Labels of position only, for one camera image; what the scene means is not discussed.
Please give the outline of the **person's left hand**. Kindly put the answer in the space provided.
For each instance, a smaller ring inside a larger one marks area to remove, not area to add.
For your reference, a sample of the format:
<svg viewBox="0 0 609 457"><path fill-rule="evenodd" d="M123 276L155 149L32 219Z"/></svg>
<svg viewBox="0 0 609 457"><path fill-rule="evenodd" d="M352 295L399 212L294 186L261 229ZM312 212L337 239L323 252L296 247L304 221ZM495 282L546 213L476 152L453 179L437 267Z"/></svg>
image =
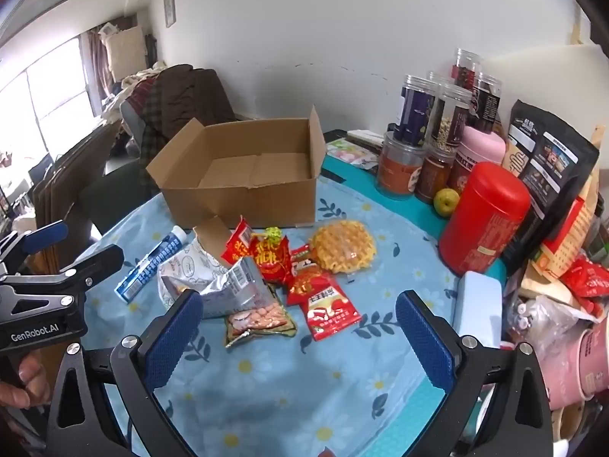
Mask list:
<svg viewBox="0 0 609 457"><path fill-rule="evenodd" d="M1 406L30 409L48 403L51 388L42 363L41 350L32 351L22 359L18 374L24 387L18 388L14 384L1 382Z"/></svg>

